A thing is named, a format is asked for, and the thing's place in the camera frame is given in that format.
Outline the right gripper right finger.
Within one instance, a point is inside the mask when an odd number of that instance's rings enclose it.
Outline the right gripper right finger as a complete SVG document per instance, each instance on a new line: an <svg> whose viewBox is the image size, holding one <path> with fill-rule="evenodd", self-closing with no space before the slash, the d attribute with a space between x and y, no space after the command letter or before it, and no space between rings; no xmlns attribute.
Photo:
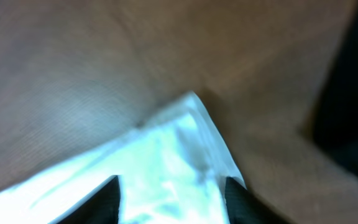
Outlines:
<svg viewBox="0 0 358 224"><path fill-rule="evenodd" d="M226 178L224 197L230 224L288 224L232 177Z"/></svg>

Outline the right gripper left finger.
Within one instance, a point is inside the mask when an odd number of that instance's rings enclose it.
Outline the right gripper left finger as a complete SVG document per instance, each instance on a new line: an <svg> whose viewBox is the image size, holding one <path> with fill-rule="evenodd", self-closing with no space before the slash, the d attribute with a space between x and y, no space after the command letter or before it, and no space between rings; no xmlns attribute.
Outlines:
<svg viewBox="0 0 358 224"><path fill-rule="evenodd" d="M118 224L119 207L119 177L115 176L58 224Z"/></svg>

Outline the white polo shirt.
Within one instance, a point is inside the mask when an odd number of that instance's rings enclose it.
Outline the white polo shirt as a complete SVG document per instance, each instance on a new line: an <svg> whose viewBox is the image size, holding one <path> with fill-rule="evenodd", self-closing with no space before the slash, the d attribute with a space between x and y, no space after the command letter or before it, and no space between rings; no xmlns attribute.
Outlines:
<svg viewBox="0 0 358 224"><path fill-rule="evenodd" d="M120 223L227 223L227 178L243 182L200 98L183 95L143 126L0 192L0 223L56 223L113 178Z"/></svg>

